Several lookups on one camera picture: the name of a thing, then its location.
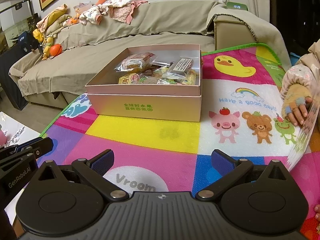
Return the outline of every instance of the sofa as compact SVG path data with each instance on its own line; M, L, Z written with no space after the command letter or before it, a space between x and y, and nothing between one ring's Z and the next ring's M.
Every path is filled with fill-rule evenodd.
M279 31L248 11L227 9L214 0L170 0L140 5L131 24L103 16L100 25L63 29L55 43L63 53L41 61L38 50L9 71L29 102L65 108L84 86L127 47L152 44L200 44L205 52L262 42L278 54L284 68L290 59Z

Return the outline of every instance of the wooden floor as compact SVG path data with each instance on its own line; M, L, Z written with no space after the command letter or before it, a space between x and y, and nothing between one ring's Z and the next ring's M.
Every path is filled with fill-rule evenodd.
M20 111L12 106L4 91L0 92L0 96L2 98L2 100L0 99L0 112L4 112L39 133L62 111L58 108L30 103Z

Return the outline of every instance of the green digital clock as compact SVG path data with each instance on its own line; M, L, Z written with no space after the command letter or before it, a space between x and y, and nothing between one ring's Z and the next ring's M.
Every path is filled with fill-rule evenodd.
M243 3L237 3L237 2L227 2L227 8L228 9L236 9L236 10L248 10L248 7Z

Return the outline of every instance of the cartoon pig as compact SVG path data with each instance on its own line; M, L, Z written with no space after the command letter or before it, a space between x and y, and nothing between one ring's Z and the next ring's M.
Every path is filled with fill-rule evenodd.
M238 135L236 129L240 126L240 113L230 113L228 108L223 108L218 114L209 111L209 117L212 119L212 126L218 131L215 134L220 135L219 143L224 143L229 139L231 143L236 143L235 135Z

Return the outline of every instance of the orange ball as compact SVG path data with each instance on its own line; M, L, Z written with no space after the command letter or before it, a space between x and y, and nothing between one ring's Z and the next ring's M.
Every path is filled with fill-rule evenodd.
M53 45L51 48L50 48L50 55L51 56L58 56L60 55L62 52L62 46L60 44L56 44L56 45Z

